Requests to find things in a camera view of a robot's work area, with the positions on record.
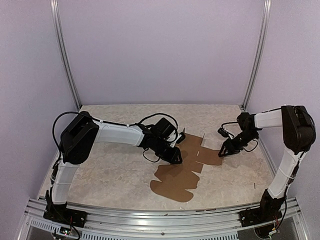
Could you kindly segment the brown cardboard box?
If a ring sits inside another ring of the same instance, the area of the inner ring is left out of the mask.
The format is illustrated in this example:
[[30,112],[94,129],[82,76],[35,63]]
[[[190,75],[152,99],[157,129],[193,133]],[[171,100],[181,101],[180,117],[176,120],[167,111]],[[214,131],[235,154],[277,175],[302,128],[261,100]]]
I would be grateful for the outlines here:
[[217,149],[202,146],[204,138],[192,134],[185,134],[185,139],[176,146],[181,151],[181,164],[159,165],[149,184],[150,189],[157,195],[170,200],[186,203],[194,194],[200,181],[200,174],[205,165],[220,166],[223,159],[218,156]]

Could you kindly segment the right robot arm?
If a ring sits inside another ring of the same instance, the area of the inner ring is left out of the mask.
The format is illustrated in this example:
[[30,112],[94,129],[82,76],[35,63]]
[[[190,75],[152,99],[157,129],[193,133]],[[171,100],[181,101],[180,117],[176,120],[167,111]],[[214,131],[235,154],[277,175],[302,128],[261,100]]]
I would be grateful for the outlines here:
[[259,131],[265,128],[282,128],[282,160],[255,212],[260,222],[266,222],[285,202],[287,191],[296,178],[300,163],[316,140],[315,123],[303,105],[283,105],[255,114],[242,112],[235,123],[241,129],[238,135],[233,135],[224,126],[217,130],[226,139],[218,153],[219,157],[235,155],[245,150],[249,142],[259,139]]

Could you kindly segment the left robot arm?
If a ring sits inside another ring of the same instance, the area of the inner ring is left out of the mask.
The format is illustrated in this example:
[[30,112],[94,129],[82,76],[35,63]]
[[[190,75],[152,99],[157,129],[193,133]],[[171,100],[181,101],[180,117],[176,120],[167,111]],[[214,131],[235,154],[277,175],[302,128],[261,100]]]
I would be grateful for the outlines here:
[[50,177],[51,187],[46,191],[50,214],[63,223],[70,218],[67,208],[69,190],[78,167],[84,163],[95,143],[125,144],[152,150],[159,160],[173,165],[183,162],[177,144],[186,135],[178,132],[178,122],[170,122],[170,115],[161,113],[157,123],[144,125],[143,121],[132,124],[110,122],[94,118],[87,111],[75,113],[75,118],[55,140],[58,158]]

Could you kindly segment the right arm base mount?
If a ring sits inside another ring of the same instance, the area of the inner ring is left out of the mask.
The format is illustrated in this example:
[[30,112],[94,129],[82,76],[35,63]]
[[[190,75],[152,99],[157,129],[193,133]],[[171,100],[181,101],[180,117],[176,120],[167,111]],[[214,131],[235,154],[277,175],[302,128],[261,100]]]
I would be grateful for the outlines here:
[[277,210],[275,212],[262,212],[259,207],[247,208],[245,210],[240,211],[238,215],[241,222],[241,226],[243,228],[270,222],[275,219],[279,220],[283,216],[280,210]]

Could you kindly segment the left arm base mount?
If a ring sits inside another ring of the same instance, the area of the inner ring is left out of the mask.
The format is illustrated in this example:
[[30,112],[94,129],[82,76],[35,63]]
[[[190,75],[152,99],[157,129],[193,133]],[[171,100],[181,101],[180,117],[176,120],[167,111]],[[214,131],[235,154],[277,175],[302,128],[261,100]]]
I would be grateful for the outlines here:
[[46,209],[43,218],[60,224],[83,228],[87,220],[87,215],[88,214],[85,211],[69,208],[60,212],[57,212],[54,209],[51,211]]

